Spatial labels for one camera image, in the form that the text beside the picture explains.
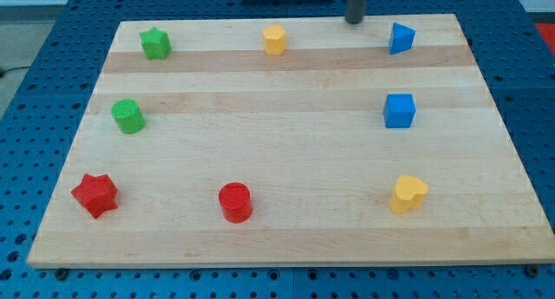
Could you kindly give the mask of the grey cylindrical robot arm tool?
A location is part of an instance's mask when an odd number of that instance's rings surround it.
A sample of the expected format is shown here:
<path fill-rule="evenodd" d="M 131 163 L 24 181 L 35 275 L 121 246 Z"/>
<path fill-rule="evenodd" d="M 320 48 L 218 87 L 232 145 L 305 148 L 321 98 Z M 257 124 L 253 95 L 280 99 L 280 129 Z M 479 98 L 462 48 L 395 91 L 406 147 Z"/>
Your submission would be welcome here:
<path fill-rule="evenodd" d="M 347 0 L 345 21 L 349 24 L 359 24 L 365 16 L 367 0 Z"/>

